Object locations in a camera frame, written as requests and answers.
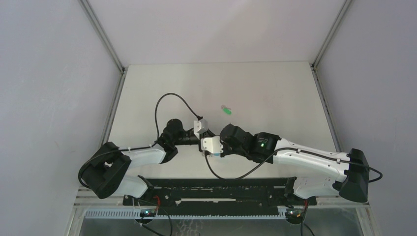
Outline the metal key organiser with rings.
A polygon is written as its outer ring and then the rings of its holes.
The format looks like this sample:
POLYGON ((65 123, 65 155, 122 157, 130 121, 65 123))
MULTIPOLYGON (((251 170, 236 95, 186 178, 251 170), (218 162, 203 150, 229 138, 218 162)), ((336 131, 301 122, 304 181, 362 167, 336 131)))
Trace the metal key organiser with rings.
POLYGON ((205 157, 207 157, 207 158, 220 158, 220 154, 218 154, 218 153, 212 154, 212 153, 206 152, 205 157))

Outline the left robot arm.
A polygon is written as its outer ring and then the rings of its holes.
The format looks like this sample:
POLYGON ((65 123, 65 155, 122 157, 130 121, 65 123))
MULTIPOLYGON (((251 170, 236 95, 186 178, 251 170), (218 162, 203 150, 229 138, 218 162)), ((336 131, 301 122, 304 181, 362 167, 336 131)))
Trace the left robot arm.
POLYGON ((144 165, 166 163, 177 155, 177 146, 182 145, 197 145, 203 154, 220 155, 223 152, 220 137, 209 131, 205 119, 194 121, 193 128, 188 131, 179 119, 172 119, 156 142, 148 147, 120 149, 112 142, 103 144, 80 168, 78 180, 100 199, 123 194, 148 205, 154 198, 151 184, 143 177, 134 177, 127 172, 144 165))

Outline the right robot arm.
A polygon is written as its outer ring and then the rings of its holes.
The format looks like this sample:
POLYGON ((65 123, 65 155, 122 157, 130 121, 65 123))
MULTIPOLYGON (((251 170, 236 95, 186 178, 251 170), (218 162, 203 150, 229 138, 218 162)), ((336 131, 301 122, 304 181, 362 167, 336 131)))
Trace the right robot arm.
POLYGON ((286 202, 298 204, 302 199, 338 194, 351 202, 368 201, 368 186, 382 178, 382 173, 369 166, 364 152, 351 149, 328 152, 290 142, 278 135, 261 132, 250 134, 228 124, 219 135, 221 156, 239 155, 261 166, 265 163, 299 166, 324 176, 308 180, 297 178, 284 191, 286 202))

